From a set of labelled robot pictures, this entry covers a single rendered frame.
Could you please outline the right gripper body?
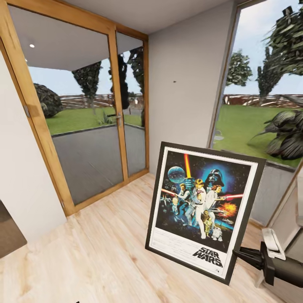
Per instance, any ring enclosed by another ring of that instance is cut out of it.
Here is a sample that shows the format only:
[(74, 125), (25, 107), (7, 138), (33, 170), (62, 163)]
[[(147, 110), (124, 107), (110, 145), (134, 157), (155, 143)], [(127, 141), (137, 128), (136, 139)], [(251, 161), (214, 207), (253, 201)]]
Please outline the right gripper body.
[(286, 260), (272, 258), (267, 254), (267, 247), (264, 241), (260, 243), (260, 252), (264, 255), (264, 282), (274, 285), (274, 277), (303, 288), (303, 267), (300, 261), (289, 258)]

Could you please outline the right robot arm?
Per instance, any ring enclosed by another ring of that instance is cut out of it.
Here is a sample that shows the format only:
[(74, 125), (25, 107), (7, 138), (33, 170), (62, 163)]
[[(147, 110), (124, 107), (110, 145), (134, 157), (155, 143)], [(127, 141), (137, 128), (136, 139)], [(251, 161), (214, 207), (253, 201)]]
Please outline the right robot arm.
[(273, 229), (263, 228), (264, 241), (260, 250), (240, 247), (232, 250), (234, 255), (246, 261), (258, 270), (263, 269), (264, 282), (274, 285), (274, 277), (303, 288), (303, 263), (283, 254)]

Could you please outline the poster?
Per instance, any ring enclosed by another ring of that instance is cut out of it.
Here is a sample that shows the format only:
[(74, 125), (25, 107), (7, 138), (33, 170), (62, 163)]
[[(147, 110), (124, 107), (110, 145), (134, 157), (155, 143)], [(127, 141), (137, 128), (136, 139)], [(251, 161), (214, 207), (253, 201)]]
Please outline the poster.
[(265, 164), (162, 141), (145, 249), (229, 286)]

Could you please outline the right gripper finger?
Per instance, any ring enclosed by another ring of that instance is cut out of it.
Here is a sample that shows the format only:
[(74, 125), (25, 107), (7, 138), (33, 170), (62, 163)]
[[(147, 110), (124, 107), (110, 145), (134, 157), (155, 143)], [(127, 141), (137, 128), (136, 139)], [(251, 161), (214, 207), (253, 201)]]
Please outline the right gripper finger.
[(240, 252), (242, 253), (247, 253), (247, 254), (250, 254), (250, 255), (253, 255), (253, 256), (256, 256), (258, 258), (261, 258), (261, 254), (260, 254), (260, 251), (257, 250), (257, 249), (251, 249), (251, 248), (247, 248), (247, 247), (240, 247)]
[(264, 267), (264, 255), (262, 253), (261, 254), (261, 258), (258, 258), (256, 256), (244, 253), (244, 252), (240, 252), (238, 250), (232, 250), (232, 252), (234, 253), (234, 255), (236, 255), (237, 257), (239, 257), (240, 259), (246, 261), (247, 263), (249, 263), (250, 265), (252, 265), (253, 267), (257, 268), (258, 270), (262, 270)]

